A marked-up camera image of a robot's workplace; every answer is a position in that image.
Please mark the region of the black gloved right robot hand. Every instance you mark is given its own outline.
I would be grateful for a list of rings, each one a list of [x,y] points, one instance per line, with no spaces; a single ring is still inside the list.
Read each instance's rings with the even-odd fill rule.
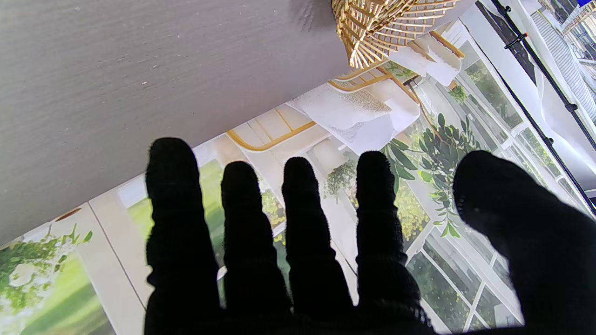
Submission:
[[[406,268],[394,175],[385,155],[368,151],[356,169],[358,294],[353,305],[330,246],[310,163],[289,159],[282,193],[291,294],[277,265],[270,222],[251,165],[226,166],[225,299],[204,217],[196,158],[179,138],[155,140],[146,187],[154,225],[146,335],[434,335],[421,291]],[[595,221],[560,201],[514,163],[471,151],[454,176],[464,223],[507,259],[524,325],[484,335],[595,333]]]

